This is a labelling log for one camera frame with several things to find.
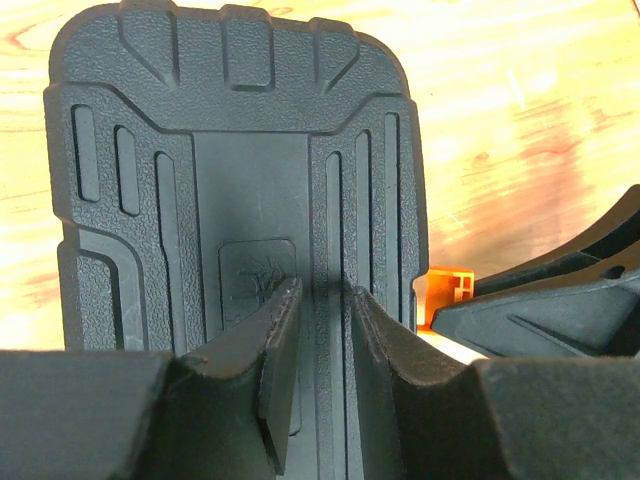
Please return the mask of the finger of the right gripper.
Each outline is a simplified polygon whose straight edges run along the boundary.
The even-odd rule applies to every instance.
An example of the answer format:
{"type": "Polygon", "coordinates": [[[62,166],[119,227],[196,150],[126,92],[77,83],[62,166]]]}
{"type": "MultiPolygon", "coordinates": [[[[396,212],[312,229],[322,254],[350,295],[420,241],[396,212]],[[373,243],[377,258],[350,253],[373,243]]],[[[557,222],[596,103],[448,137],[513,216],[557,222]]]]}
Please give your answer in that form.
{"type": "Polygon", "coordinates": [[[475,296],[572,273],[610,258],[639,241],[639,185],[632,185],[594,224],[565,244],[475,282],[475,296]]]}
{"type": "Polygon", "coordinates": [[[637,357],[639,272],[498,293],[436,311],[432,329],[488,357],[637,357]]]}

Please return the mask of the black plastic tool case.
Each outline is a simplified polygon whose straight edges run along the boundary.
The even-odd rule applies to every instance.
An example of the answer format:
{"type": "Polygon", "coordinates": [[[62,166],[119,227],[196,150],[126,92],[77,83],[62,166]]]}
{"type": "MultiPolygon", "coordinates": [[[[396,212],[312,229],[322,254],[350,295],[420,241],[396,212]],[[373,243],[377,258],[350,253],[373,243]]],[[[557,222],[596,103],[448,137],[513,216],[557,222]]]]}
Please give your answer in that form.
{"type": "Polygon", "coordinates": [[[351,292],[415,334],[428,254],[417,112],[395,55],[336,21],[124,1],[72,18],[49,75],[68,352],[183,357],[299,279],[272,479],[368,479],[351,292]]]}

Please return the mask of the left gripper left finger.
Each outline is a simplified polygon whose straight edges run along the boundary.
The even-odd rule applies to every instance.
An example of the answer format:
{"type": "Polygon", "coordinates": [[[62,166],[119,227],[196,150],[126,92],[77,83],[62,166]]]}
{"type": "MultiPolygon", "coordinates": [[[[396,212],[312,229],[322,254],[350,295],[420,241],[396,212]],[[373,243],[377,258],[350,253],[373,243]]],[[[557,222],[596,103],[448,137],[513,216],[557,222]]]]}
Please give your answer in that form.
{"type": "Polygon", "coordinates": [[[272,479],[285,470],[303,287],[183,357],[1,354],[5,479],[272,479]]]}

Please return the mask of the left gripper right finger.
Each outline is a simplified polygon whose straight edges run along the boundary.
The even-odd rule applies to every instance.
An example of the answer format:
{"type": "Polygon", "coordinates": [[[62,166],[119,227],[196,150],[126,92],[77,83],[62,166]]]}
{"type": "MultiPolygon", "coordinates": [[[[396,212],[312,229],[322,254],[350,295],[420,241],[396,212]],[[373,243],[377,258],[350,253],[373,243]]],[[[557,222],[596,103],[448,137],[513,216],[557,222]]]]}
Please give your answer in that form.
{"type": "Polygon", "coordinates": [[[639,364],[628,358],[460,363],[351,292],[368,479],[635,479],[639,364]]]}

